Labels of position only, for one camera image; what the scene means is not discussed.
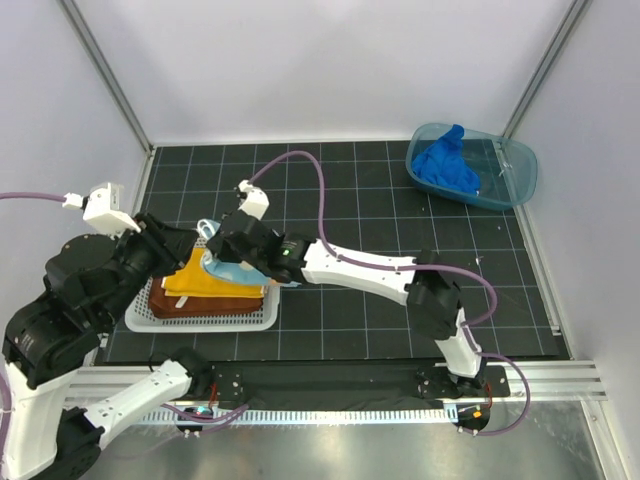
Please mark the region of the light blue polka-dot towel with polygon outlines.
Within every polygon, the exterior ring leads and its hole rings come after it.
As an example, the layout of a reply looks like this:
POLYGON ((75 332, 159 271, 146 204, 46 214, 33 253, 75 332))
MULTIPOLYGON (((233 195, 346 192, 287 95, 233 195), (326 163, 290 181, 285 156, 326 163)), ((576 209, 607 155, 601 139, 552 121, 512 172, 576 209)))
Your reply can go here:
POLYGON ((233 249, 230 249, 225 237, 219 233, 221 224, 212 219, 203 218, 197 222, 197 231, 206 241, 200 266, 211 277, 233 284, 251 287, 292 287, 303 285, 302 281, 284 282, 268 277, 250 264, 240 260, 233 249))

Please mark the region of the blue patterned towel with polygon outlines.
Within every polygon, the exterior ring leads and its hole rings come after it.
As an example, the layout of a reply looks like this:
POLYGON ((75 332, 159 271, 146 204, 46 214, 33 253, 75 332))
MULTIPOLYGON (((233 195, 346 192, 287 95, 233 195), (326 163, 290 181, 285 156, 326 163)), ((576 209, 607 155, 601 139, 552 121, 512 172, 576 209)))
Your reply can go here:
POLYGON ((248 298, 262 299, 262 286, 247 286, 217 279, 201 267, 205 253, 202 247, 195 247, 186 266, 171 276, 164 277, 161 287, 169 297, 198 298, 248 298))

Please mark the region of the brown towel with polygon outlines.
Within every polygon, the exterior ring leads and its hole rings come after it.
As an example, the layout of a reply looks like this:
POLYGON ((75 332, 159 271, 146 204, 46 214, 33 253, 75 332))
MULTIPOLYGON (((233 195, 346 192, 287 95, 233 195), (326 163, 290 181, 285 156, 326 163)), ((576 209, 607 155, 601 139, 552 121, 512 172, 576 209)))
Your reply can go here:
POLYGON ((152 281, 148 299, 151 312, 159 319, 242 315, 258 311, 262 305, 262 298, 171 297, 160 279, 152 281))

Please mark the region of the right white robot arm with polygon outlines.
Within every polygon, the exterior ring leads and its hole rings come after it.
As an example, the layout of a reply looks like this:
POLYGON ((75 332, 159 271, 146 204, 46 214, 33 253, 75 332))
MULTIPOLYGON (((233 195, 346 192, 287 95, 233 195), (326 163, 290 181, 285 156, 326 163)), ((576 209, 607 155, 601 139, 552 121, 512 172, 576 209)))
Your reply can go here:
POLYGON ((206 252, 202 268, 241 285, 330 285, 391 300, 407 311, 411 331, 433 340, 447 367, 455 397, 486 390, 486 361, 466 324, 461 291, 442 266, 428 268, 433 254, 383 257, 324 245, 296 233, 279 233, 237 210, 217 223, 201 219, 197 231, 206 252))

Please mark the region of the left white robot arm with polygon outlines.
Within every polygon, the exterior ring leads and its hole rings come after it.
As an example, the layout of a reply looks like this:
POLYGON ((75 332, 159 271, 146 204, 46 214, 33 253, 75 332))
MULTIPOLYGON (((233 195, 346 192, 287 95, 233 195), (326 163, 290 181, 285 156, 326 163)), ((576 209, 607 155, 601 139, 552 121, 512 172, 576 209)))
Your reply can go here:
POLYGON ((194 230, 150 214, 115 234, 67 241, 45 265, 44 292, 9 320, 2 355, 12 412, 1 424, 6 479, 78 479, 122 431, 161 404, 208 395, 213 370, 182 347, 143 380, 90 407, 64 406, 103 334, 113 332, 150 279, 185 267, 194 230))

